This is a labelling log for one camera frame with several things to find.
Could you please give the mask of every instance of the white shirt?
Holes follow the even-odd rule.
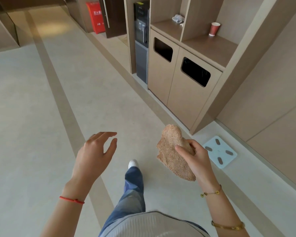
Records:
[[[158,211],[128,215],[109,225],[100,237],[210,237],[205,231],[183,220]]]

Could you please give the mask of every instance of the brown cloth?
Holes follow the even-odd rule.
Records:
[[[190,154],[195,155],[190,144],[182,137],[180,128],[175,125],[167,125],[163,129],[161,140],[157,144],[159,149],[157,158],[177,176],[189,181],[195,181],[195,175],[187,162],[175,150],[176,145],[182,146]]]

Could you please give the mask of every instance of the red bracelet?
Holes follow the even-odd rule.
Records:
[[[67,200],[67,201],[70,201],[70,202],[75,202],[75,203],[78,203],[78,204],[84,204],[83,201],[79,201],[78,199],[69,199],[69,198],[66,198],[66,197],[62,197],[62,196],[59,196],[59,199],[62,199],[62,200]]]

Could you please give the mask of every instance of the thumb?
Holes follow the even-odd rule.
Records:
[[[104,154],[105,158],[111,160],[116,151],[116,148],[117,148],[117,138],[114,138],[111,141],[110,147]]]
[[[183,147],[179,145],[175,146],[175,150],[180,154],[180,156],[182,156],[185,159],[187,163],[190,163],[193,156],[189,152],[187,152]]]

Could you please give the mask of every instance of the blue jeans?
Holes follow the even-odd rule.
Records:
[[[116,220],[127,215],[139,214],[142,212],[146,212],[143,175],[138,167],[130,167],[125,174],[124,194],[122,195],[111,215],[104,223],[99,236],[110,224],[114,223]],[[190,221],[186,222],[193,224],[194,226],[205,231],[198,224]]]

